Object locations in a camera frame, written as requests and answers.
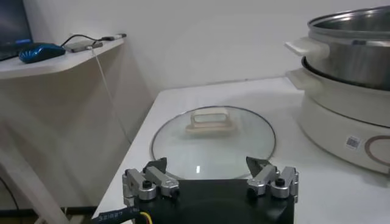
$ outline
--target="screw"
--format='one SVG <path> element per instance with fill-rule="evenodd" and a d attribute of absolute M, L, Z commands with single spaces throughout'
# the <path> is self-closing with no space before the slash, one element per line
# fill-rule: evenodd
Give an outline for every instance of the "screw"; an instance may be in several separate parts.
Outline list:
<path fill-rule="evenodd" d="M 142 188 L 143 188 L 143 189 L 152 188 L 152 182 L 150 182 L 149 180 L 144 180 L 144 181 L 142 182 Z"/>

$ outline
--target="computer mouse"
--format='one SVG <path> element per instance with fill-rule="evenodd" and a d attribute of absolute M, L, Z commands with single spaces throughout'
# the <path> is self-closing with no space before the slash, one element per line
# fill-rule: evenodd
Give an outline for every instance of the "computer mouse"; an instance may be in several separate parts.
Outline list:
<path fill-rule="evenodd" d="M 50 43 L 33 43 L 19 53 L 19 59 L 25 63 L 34 63 L 65 54 L 65 49 Z"/>

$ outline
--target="white pot handle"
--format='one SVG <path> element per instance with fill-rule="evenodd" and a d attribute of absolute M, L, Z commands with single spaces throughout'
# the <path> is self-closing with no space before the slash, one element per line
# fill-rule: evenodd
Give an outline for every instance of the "white pot handle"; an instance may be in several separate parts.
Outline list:
<path fill-rule="evenodd" d="M 297 89 L 304 90 L 309 95 L 319 94 L 322 91 L 321 81 L 307 74 L 304 68 L 288 71 L 286 76 Z"/>
<path fill-rule="evenodd" d="M 305 56 L 316 60 L 327 58 L 330 52 L 327 44 L 309 37 L 302 37 L 295 41 L 286 42 L 285 46 L 300 57 Z"/>

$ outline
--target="barcode sticker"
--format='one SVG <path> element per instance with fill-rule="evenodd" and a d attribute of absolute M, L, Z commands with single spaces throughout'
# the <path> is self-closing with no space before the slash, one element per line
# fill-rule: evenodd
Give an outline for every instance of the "barcode sticker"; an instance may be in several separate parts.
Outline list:
<path fill-rule="evenodd" d="M 354 136 L 349 136 L 347 138 L 346 147 L 348 149 L 356 150 L 359 148 L 360 138 L 356 138 Z"/>

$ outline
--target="glass lid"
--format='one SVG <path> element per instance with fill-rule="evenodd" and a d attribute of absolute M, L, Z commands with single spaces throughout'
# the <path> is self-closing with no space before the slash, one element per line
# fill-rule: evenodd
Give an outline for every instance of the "glass lid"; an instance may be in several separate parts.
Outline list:
<path fill-rule="evenodd" d="M 275 133 L 268 121 L 237 107 L 204 107 L 165 123 L 155 134 L 153 159 L 167 157 L 178 179 L 232 179 L 249 175 L 246 157 L 269 159 Z"/>

